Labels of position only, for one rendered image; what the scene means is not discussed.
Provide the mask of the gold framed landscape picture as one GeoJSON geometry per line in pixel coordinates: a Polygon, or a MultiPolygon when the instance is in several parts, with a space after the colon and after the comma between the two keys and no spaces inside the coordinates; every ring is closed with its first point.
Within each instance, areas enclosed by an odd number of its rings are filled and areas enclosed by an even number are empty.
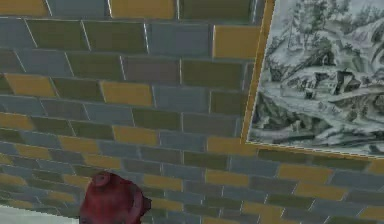
{"type": "Polygon", "coordinates": [[[267,0],[243,142],[384,159],[384,0],[267,0]]]}

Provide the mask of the white worktop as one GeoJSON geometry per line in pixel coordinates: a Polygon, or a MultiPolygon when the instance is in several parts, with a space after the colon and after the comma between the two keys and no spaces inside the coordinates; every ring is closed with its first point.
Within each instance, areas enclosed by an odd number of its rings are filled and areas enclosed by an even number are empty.
{"type": "Polygon", "coordinates": [[[77,219],[0,206],[0,224],[79,224],[77,219]]]}

